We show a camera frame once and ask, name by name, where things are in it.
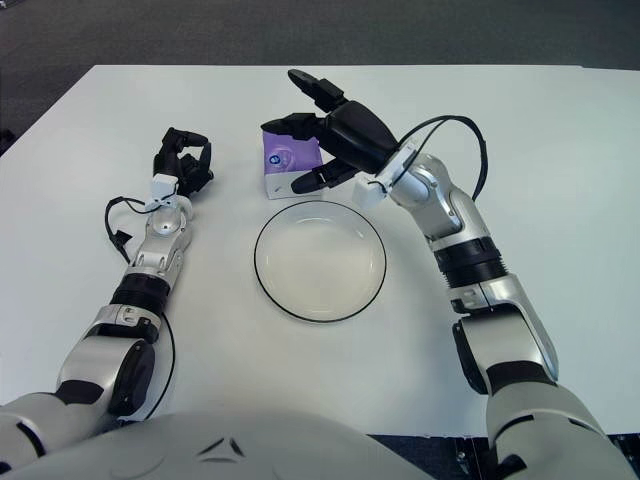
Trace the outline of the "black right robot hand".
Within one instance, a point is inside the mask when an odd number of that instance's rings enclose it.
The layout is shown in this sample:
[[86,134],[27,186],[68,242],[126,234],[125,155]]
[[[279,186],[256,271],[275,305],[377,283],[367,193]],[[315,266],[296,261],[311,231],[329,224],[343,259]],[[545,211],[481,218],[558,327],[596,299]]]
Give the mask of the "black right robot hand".
[[361,103],[348,100],[344,92],[327,79],[318,79],[302,70],[290,69],[289,79],[326,113],[292,113],[268,121],[261,129],[295,140],[316,139],[319,147],[334,156],[291,183],[296,194],[333,188],[359,172],[378,174],[399,147],[389,128]]

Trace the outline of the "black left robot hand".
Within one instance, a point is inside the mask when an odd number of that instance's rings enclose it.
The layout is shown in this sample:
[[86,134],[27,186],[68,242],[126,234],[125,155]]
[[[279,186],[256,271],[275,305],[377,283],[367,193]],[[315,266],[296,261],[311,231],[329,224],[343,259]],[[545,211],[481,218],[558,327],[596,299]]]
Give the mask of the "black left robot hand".
[[[200,147],[200,156],[182,154],[188,147]],[[177,194],[189,197],[214,179],[211,160],[212,144],[206,136],[170,127],[154,157],[153,174],[176,177]]]

